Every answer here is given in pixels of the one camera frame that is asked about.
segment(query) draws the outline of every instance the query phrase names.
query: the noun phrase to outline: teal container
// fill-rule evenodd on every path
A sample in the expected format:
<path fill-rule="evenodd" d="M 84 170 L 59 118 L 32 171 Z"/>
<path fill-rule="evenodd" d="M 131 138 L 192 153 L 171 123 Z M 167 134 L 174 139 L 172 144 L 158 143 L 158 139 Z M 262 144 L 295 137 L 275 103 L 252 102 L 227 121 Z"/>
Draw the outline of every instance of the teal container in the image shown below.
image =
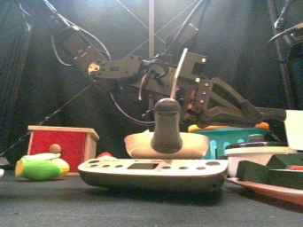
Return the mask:
<path fill-rule="evenodd" d="M 254 134 L 264 135 L 267 131 L 259 128 L 215 128 L 202 129 L 194 131 L 210 138 L 210 146 L 204 156 L 207 160 L 215 160 L 219 156 L 224 155 L 224 149 L 228 145 L 248 142 L 248 136 Z"/>

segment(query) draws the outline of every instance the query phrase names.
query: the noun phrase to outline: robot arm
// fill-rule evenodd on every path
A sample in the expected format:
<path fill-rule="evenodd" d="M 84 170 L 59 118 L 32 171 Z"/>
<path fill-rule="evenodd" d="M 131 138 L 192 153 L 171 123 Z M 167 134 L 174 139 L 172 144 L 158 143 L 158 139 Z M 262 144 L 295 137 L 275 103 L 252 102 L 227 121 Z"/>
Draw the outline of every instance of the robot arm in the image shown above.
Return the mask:
<path fill-rule="evenodd" d="M 139 98 L 143 92 L 155 101 L 174 98 L 182 106 L 180 123 L 192 121 L 200 128 L 211 124 L 254 127 L 264 119 L 286 119 L 286 111 L 254 107 L 219 78 L 202 78 L 206 56 L 184 50 L 178 66 L 162 55 L 146 60 L 134 55 L 110 60 L 106 48 L 96 47 L 47 0 L 28 0 L 27 4 L 43 18 L 75 66 L 102 93 L 110 94 L 123 83 L 138 88 Z"/>

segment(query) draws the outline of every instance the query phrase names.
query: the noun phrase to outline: display screen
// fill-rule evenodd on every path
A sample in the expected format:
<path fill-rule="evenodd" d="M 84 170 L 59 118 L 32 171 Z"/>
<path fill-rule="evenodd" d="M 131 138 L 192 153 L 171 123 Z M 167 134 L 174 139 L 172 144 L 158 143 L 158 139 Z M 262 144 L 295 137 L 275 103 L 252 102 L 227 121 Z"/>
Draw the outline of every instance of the display screen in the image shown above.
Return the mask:
<path fill-rule="evenodd" d="M 159 163 L 134 163 L 128 169 L 156 169 Z"/>

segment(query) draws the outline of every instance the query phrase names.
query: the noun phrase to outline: red wooden box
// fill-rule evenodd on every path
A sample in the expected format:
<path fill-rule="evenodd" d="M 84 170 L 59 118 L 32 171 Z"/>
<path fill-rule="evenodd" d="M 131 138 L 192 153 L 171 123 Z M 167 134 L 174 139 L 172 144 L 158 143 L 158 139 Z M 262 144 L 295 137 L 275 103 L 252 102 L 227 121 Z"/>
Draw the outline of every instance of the red wooden box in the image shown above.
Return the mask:
<path fill-rule="evenodd" d="M 99 135 L 94 129 L 30 125 L 28 130 L 32 132 L 27 154 L 48 153 L 51 145 L 59 145 L 70 173 L 79 172 L 79 164 L 96 157 Z"/>

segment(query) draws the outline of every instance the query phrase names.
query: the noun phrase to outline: white container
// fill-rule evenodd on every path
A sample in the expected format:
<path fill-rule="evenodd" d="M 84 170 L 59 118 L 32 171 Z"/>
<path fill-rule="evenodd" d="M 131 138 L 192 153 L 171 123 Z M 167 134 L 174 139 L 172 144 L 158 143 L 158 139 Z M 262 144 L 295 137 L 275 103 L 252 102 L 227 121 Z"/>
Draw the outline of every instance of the white container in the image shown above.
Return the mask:
<path fill-rule="evenodd" d="M 228 158 L 228 175 L 235 177 L 238 163 L 242 160 L 250 160 L 254 163 L 266 165 L 274 154 L 287 154 L 296 152 L 296 150 L 280 145 L 278 142 L 255 142 L 230 145 L 224 149 L 224 154 Z"/>

